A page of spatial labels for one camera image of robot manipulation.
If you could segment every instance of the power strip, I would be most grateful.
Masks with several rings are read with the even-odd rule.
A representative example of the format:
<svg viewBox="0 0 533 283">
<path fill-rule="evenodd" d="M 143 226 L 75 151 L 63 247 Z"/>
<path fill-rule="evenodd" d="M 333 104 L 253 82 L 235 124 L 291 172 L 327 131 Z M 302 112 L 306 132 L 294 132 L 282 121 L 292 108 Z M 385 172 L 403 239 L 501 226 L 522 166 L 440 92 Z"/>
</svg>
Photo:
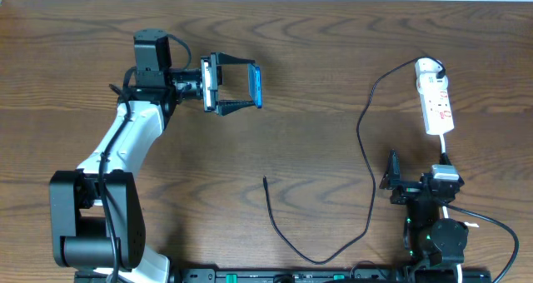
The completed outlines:
<svg viewBox="0 0 533 283">
<path fill-rule="evenodd" d="M 419 59 L 415 70 L 416 89 L 420 93 L 426 133 L 442 135 L 451 131 L 454 126 L 447 90 L 448 77 L 437 78 L 442 67 L 430 58 Z"/>
</svg>

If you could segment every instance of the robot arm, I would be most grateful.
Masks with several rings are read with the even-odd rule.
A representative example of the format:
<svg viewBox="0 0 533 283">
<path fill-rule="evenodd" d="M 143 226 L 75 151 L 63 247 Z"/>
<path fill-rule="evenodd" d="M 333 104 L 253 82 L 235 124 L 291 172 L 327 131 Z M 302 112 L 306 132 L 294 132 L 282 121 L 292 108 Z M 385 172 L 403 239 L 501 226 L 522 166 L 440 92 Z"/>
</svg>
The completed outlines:
<svg viewBox="0 0 533 283">
<path fill-rule="evenodd" d="M 145 29 L 135 34 L 137 65 L 131 70 L 136 84 L 131 87 L 125 81 L 111 128 L 75 171 L 57 171 L 50 180 L 53 254 L 60 266 L 112 272 L 114 256 L 105 218 L 82 216 L 80 209 L 102 204 L 97 182 L 101 154 L 126 122 L 106 152 L 102 172 L 118 243 L 119 275 L 132 282 L 167 283 L 170 261 L 145 245 L 146 231 L 135 187 L 135 177 L 150 146 L 184 100 L 203 99 L 205 112 L 221 116 L 243 107 L 262 106 L 261 73 L 255 61 L 215 52 L 202 57 L 198 69 L 172 69 L 169 38 L 181 43 L 190 54 L 184 42 L 163 30 Z M 247 64 L 250 101 L 219 100 L 224 64 Z M 126 102 L 131 109 L 127 120 Z"/>
</svg>

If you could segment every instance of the black cable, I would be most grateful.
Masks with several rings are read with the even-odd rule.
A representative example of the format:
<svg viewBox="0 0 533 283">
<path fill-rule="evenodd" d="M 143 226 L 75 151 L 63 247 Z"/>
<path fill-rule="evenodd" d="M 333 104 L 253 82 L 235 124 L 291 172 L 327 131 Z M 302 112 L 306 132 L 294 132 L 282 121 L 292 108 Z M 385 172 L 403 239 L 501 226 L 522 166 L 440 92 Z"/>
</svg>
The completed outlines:
<svg viewBox="0 0 533 283">
<path fill-rule="evenodd" d="M 507 274 L 509 269 L 512 267 L 513 263 L 515 263 L 515 259 L 518 256 L 518 250 L 520 248 L 520 242 L 518 241 L 518 236 L 516 235 L 516 233 L 509 226 L 507 226 L 506 224 L 504 224 L 504 223 L 502 223 L 500 221 L 497 221 L 497 220 L 495 220 L 493 218 L 490 218 L 489 216 L 483 216 L 483 215 L 481 215 L 479 213 L 476 213 L 476 212 L 473 212 L 473 211 L 468 211 L 467 209 L 463 209 L 463 208 L 460 208 L 460 207 L 452 206 L 452 205 L 450 205 L 448 203 L 445 203 L 444 201 L 441 201 L 441 200 L 436 199 L 436 198 L 434 198 L 434 200 L 437 203 L 439 203 L 440 205 L 445 206 L 447 208 L 450 208 L 452 210 L 459 211 L 459 212 L 464 213 L 464 214 L 466 214 L 468 216 L 474 216 L 474 217 L 482 219 L 483 221 L 488 221 L 491 224 L 497 225 L 500 228 L 504 229 L 505 231 L 509 232 L 509 234 L 511 234 L 511 236 L 513 236 L 513 240 L 515 241 L 515 248 L 513 249 L 513 253 L 511 255 L 511 258 L 509 258 L 509 261 L 507 261 L 506 267 L 504 267 L 503 270 L 501 271 L 501 273 L 492 281 L 492 283 L 500 282 L 501 279 Z"/>
<path fill-rule="evenodd" d="M 356 270 L 359 268 L 359 266 L 360 266 L 361 264 L 363 264 L 363 263 L 367 263 L 367 264 L 371 264 L 371 265 L 373 265 L 373 266 L 377 269 L 377 271 L 379 271 L 380 274 L 383 276 L 383 279 L 386 279 L 386 276 L 385 276 L 385 274 L 383 273 L 383 271 L 381 271 L 381 269 L 380 269 L 379 267 L 377 267 L 376 263 L 374 263 L 374 262 L 372 262 L 372 261 L 359 261 L 359 262 L 357 262 L 357 264 L 356 264 L 354 267 L 352 267 L 351 270 L 350 270 L 350 278 L 355 278 L 355 276 L 356 276 L 355 271 L 356 271 Z"/>
<path fill-rule="evenodd" d="M 128 87 L 130 83 L 130 78 L 132 78 L 132 74 L 137 70 L 137 67 L 130 67 L 125 73 L 124 73 L 124 81 L 122 82 L 122 88 Z"/>
<path fill-rule="evenodd" d="M 118 87 L 115 87 L 112 84 L 110 84 L 109 87 L 114 92 L 120 92 Z M 118 139 L 121 132 L 124 130 L 124 127 L 126 127 L 129 119 L 132 116 L 132 109 L 130 108 L 129 101 L 126 99 L 122 92 L 120 92 L 120 97 L 126 105 L 126 115 L 124 115 L 124 121 L 122 121 L 120 127 L 117 129 L 115 134 L 113 134 L 111 140 L 109 140 L 109 143 L 107 144 L 105 150 L 100 153 L 100 165 L 98 166 L 98 189 L 100 190 L 100 198 L 102 199 L 102 206 L 104 215 L 106 217 L 107 229 L 109 230 L 109 236 L 111 237 L 111 247 L 113 253 L 113 272 L 111 274 L 111 283 L 115 283 L 118 280 L 118 269 L 120 267 L 120 251 L 119 245 L 117 243 L 117 235 L 115 234 L 115 227 L 113 226 L 111 218 L 111 212 L 109 210 L 109 203 L 107 202 L 108 190 L 106 188 L 106 183 L 104 181 L 103 174 L 105 172 L 105 166 L 107 163 L 107 158 L 109 157 L 109 152 L 111 151 L 113 144 Z"/>
<path fill-rule="evenodd" d="M 189 58 L 187 59 L 187 64 L 185 65 L 185 67 L 179 69 L 180 71 L 181 70 L 185 70 L 189 67 L 189 65 L 191 64 L 191 60 L 192 60 L 192 53 L 191 53 L 191 49 L 189 48 L 189 46 L 181 39 L 177 38 L 176 36 L 172 35 L 172 34 L 167 34 L 167 36 L 171 39 L 173 39 L 174 41 L 176 41 L 177 43 L 179 43 L 180 45 L 182 45 L 185 50 L 187 50 L 187 55 L 189 56 Z"/>
<path fill-rule="evenodd" d="M 270 197 L 268 195 L 267 178 L 265 176 L 263 177 L 263 186 L 265 187 L 266 206 L 267 206 L 267 209 L 268 209 L 268 216 L 270 217 L 270 222 L 272 223 L 272 226 L 274 227 L 274 231 L 276 231 L 276 233 L 283 239 L 283 241 L 285 241 L 285 243 L 289 247 L 291 247 L 291 249 L 293 251 L 295 251 L 303 260 L 305 260 L 307 262 L 310 262 L 312 264 L 315 264 L 315 265 L 324 265 L 324 264 L 328 263 L 329 261 L 332 261 L 333 259 L 335 259 L 345 249 L 347 249 L 348 247 L 350 247 L 351 245 L 353 245 L 354 243 L 359 241 L 368 232 L 368 228 L 370 226 L 370 220 L 371 220 L 371 217 L 372 217 L 372 210 L 374 208 L 374 200 L 376 199 L 376 178 L 374 177 L 374 173 L 372 172 L 372 169 L 370 168 L 370 163 L 368 162 L 368 159 L 366 158 L 365 148 L 363 147 L 363 143 L 361 141 L 361 134 L 359 132 L 359 127 L 361 125 L 361 121 L 362 121 L 363 117 L 365 116 L 366 111 L 368 110 L 368 107 L 372 103 L 372 98 L 374 97 L 374 91 L 376 90 L 377 84 L 381 81 L 381 79 L 389 76 L 391 73 L 393 73 L 393 72 L 405 67 L 406 65 L 408 65 L 410 63 L 416 62 L 417 60 L 419 60 L 421 58 L 429 58 L 432 61 L 436 62 L 439 66 L 442 67 L 442 70 L 440 70 L 437 73 L 437 78 L 443 78 L 446 75 L 446 69 L 444 68 L 442 63 L 437 61 L 433 57 L 428 57 L 428 56 L 417 57 L 415 59 L 411 59 L 409 62 L 402 63 L 400 66 L 395 67 L 392 70 L 390 70 L 389 72 L 386 72 L 385 74 L 381 75 L 381 77 L 379 77 L 376 80 L 376 82 L 374 83 L 374 86 L 372 87 L 370 96 L 368 97 L 368 103 L 365 105 L 365 108 L 361 112 L 361 115 L 359 116 L 359 120 L 357 121 L 357 126 L 356 126 L 357 140 L 359 141 L 359 147 L 361 148 L 361 154 L 363 155 L 363 159 L 365 160 L 366 167 L 368 168 L 368 171 L 370 172 L 370 176 L 372 178 L 372 196 L 371 196 L 370 205 L 369 205 L 369 208 L 368 208 L 368 217 L 366 218 L 365 230 L 359 236 L 357 236 L 356 238 L 354 238 L 351 241 L 348 241 L 348 243 L 346 243 L 338 251 L 333 253 L 333 255 L 331 255 L 329 258 L 325 259 L 324 261 L 314 261 L 313 259 L 310 259 L 309 257 L 303 255 L 295 246 L 292 245 L 292 243 L 278 229 L 278 227 L 276 225 L 276 222 L 274 221 L 274 217 L 272 216 L 272 209 L 271 209 L 271 205 L 270 205 Z"/>
</svg>

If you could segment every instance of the small robot arm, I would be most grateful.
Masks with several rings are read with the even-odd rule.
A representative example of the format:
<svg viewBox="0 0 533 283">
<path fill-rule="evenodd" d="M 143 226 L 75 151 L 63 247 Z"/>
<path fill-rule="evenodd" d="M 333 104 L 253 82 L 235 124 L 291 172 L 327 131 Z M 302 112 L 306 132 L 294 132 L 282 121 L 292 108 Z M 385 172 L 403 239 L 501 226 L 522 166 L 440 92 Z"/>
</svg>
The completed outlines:
<svg viewBox="0 0 533 283">
<path fill-rule="evenodd" d="M 171 68 L 169 39 L 189 54 L 184 68 Z M 188 69 L 191 51 L 180 39 L 159 29 L 134 36 L 137 65 L 126 74 L 119 93 L 117 117 L 95 151 L 75 171 L 57 171 L 50 180 L 52 243 L 55 261 L 80 271 L 112 274 L 116 265 L 109 226 L 113 227 L 122 279 L 131 282 L 174 281 L 170 261 L 146 246 L 146 231 L 135 187 L 150 146 L 163 133 L 176 106 L 203 100 L 205 112 L 225 116 L 244 107 L 262 107 L 261 71 L 255 61 L 214 52 L 201 57 L 198 69 Z M 245 64 L 250 101 L 220 100 L 222 66 Z M 135 85 L 129 77 L 135 74 Z M 99 181 L 105 181 L 104 189 Z M 80 209 L 102 205 L 102 193 L 112 224 L 103 217 L 82 216 Z"/>
</svg>

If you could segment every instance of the wooden table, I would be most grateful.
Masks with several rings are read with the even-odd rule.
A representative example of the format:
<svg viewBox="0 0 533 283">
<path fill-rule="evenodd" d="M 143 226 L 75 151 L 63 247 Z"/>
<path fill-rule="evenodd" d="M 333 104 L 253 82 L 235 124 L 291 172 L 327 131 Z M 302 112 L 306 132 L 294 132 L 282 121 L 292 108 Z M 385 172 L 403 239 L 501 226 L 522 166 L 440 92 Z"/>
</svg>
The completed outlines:
<svg viewBox="0 0 533 283">
<path fill-rule="evenodd" d="M 72 170 L 115 117 L 120 84 L 135 63 L 132 34 L 159 27 L 199 57 L 226 52 L 262 66 L 264 108 L 218 117 L 201 102 L 177 108 L 146 157 L 137 190 L 147 243 L 190 264 L 311 266 L 271 228 L 262 176 L 278 225 L 301 251 L 329 256 L 364 228 L 371 178 L 356 119 L 371 84 L 422 54 L 450 78 L 456 129 L 447 149 L 466 184 L 454 202 L 505 222 L 521 239 L 507 282 L 533 276 L 533 4 L 226 0 L 4 0 L 0 7 L 0 281 L 72 281 L 52 258 L 48 181 Z M 174 66 L 186 54 L 172 46 Z M 245 68 L 229 67 L 226 98 L 247 98 Z M 376 177 L 395 148 L 407 177 L 437 161 L 414 66 L 379 86 L 362 125 Z M 368 234 L 330 264 L 405 261 L 404 206 L 377 192 Z M 512 251 L 502 229 L 475 221 L 465 266 L 493 277 Z"/>
</svg>

